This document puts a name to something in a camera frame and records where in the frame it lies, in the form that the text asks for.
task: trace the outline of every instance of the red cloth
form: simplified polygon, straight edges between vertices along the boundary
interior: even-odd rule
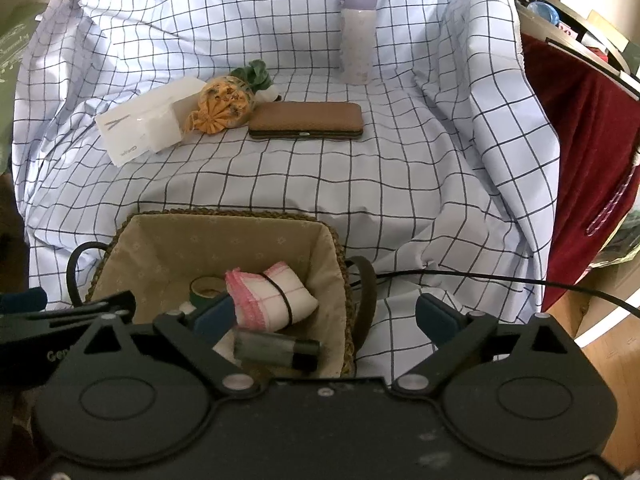
[[[640,103],[588,63],[523,34],[525,72],[560,141],[560,182],[547,279],[575,283],[631,208]],[[608,216],[602,214],[625,182]],[[599,229],[589,236],[594,221]],[[564,294],[547,287],[543,310]]]

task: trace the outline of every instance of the brown leather case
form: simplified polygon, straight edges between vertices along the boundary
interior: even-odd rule
[[[249,119],[256,139],[355,139],[362,135],[356,103],[278,101],[259,105]]]

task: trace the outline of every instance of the black rubber band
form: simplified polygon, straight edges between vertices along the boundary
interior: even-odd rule
[[[261,272],[260,275],[265,280],[267,280],[269,283],[271,283],[271,285],[273,285],[276,288],[276,290],[280,293],[280,295],[282,296],[282,299],[284,300],[284,304],[287,306],[287,313],[289,314],[289,323],[287,324],[287,326],[285,328],[290,327],[291,325],[293,325],[293,312],[291,311],[291,305],[289,304],[289,300],[287,299],[287,295],[280,288],[280,286],[276,282],[274,282],[269,276],[267,276],[264,272]]]

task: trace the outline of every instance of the roll of tape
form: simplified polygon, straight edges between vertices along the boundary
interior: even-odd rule
[[[226,292],[225,280],[215,276],[201,276],[189,285],[189,300],[195,308],[201,308],[224,292]]]

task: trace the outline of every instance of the black and white fabric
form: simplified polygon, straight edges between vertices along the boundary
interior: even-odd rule
[[[24,56],[15,105],[15,191],[31,284],[68,306],[63,272],[132,212],[305,212],[376,270],[455,269],[541,278],[559,147],[523,72],[513,0],[378,0],[374,77],[337,77],[337,0],[52,0]],[[360,104],[352,142],[192,134],[114,167],[95,115],[185,75],[261,57],[287,100]],[[101,255],[80,261],[86,283]],[[360,374],[388,380],[431,351],[415,300],[526,320],[542,290],[462,278],[381,285]]]

